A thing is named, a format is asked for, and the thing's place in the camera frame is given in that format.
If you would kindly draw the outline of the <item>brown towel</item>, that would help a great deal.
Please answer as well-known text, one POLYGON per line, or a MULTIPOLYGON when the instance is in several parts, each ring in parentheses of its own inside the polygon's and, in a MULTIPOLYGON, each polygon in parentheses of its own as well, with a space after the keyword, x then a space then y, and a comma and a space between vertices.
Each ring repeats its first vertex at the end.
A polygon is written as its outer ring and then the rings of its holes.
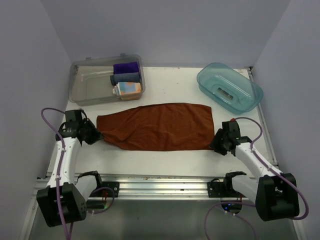
POLYGON ((208 150, 215 136, 212 109, 193 103, 144 105, 99 115, 105 142, 129 151, 208 150))

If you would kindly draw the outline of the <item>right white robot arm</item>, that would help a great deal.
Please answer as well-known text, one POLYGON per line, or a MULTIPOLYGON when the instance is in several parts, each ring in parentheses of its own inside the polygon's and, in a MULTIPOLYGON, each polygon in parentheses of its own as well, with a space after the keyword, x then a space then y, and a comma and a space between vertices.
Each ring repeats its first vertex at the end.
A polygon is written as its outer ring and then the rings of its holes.
POLYGON ((297 183, 291 173, 283 173, 270 164, 248 136, 242 136, 236 120, 224 121, 209 148, 220 155, 231 153, 254 176, 243 171, 225 174, 222 181, 207 183, 208 196, 234 197, 242 194, 254 203, 259 217, 267 222, 294 218, 300 214, 297 183))

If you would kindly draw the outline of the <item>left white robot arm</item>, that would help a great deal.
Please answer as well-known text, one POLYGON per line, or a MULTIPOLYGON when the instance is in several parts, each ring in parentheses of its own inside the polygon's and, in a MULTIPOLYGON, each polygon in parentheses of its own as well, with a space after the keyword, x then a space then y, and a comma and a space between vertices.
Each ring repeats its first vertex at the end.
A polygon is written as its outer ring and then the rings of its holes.
POLYGON ((90 195, 103 193, 104 184, 97 171, 75 176, 76 160, 83 143, 92 145, 102 136, 82 109, 68 110, 56 132, 57 156, 45 188, 36 200, 48 227, 82 221, 87 215, 90 195))

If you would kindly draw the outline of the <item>colourful polka dot towel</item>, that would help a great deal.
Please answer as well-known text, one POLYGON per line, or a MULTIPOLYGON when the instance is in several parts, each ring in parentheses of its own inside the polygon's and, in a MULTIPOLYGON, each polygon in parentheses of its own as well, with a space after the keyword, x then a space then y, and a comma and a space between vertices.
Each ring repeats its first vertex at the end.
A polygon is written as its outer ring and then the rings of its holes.
POLYGON ((112 93, 122 101, 138 100, 141 98, 141 84, 138 82, 119 82, 112 93))

